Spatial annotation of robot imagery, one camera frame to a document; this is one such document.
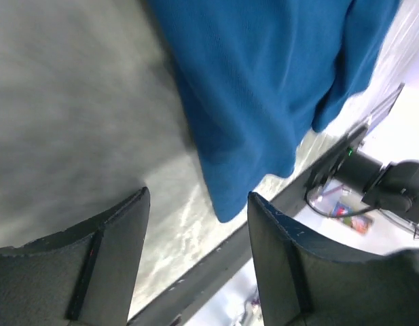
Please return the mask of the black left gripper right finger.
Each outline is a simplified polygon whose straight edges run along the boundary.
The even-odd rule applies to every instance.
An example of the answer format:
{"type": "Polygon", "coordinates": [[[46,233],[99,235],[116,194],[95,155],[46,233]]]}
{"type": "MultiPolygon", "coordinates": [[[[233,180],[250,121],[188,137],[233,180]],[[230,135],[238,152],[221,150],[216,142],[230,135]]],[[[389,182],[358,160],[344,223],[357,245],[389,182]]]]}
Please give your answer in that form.
{"type": "Polygon", "coordinates": [[[247,215],[266,325],[419,325],[419,249],[348,247],[256,193],[247,215]]]}

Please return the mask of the blue printed t-shirt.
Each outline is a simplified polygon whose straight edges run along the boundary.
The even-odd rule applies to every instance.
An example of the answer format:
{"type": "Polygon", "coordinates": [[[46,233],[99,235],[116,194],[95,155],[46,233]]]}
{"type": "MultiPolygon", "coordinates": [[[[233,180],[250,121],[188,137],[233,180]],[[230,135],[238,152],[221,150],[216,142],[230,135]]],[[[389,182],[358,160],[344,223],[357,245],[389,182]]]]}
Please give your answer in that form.
{"type": "Polygon", "coordinates": [[[222,223],[369,84],[398,1],[150,1],[222,223]]]}

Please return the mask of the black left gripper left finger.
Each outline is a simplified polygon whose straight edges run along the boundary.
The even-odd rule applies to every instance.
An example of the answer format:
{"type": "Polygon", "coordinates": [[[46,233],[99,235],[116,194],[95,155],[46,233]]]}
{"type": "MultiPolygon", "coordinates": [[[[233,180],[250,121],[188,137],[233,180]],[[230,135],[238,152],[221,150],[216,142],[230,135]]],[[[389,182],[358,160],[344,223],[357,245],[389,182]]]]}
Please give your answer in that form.
{"type": "Polygon", "coordinates": [[[125,325],[149,208],[142,188],[66,230],[0,248],[0,325],[125,325]]]}

